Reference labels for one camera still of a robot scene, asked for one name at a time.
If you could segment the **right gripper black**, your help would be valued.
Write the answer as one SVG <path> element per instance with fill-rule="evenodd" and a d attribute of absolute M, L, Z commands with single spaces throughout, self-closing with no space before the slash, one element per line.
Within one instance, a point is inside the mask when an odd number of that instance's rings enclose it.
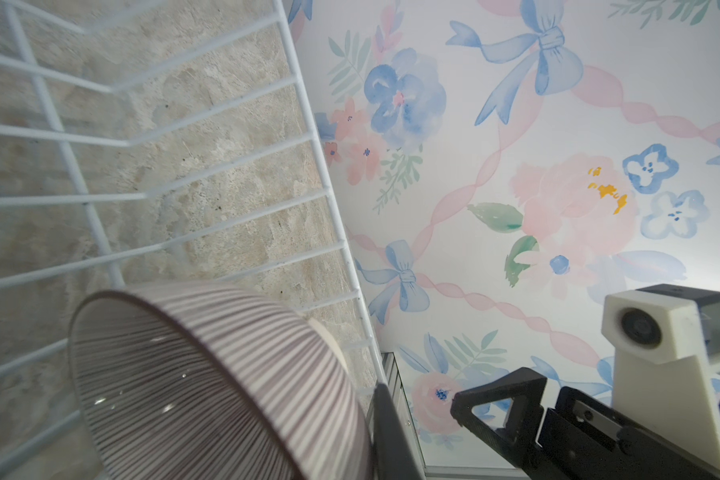
<path fill-rule="evenodd" d="M 561 389 L 541 426 L 546 384 L 544 375 L 523 367 L 456 393 L 450 414 L 531 479 L 720 479 L 720 468 L 570 387 Z M 500 410 L 500 423 L 477 414 L 485 406 Z"/>

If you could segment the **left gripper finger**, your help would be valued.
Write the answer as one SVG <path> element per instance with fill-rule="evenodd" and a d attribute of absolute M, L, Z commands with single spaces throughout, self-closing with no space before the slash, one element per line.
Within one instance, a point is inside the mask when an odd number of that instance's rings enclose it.
<path fill-rule="evenodd" d="M 372 399 L 376 475 L 380 480 L 422 480 L 392 395 L 378 383 Z"/>

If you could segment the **grey striped ceramic bowl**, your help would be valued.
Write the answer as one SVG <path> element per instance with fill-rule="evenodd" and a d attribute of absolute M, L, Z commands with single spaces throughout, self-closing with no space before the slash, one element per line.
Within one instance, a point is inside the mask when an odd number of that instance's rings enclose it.
<path fill-rule="evenodd" d="M 351 378 L 290 308 L 215 282 L 105 290 L 75 312 L 74 389 L 112 479 L 370 479 Z"/>

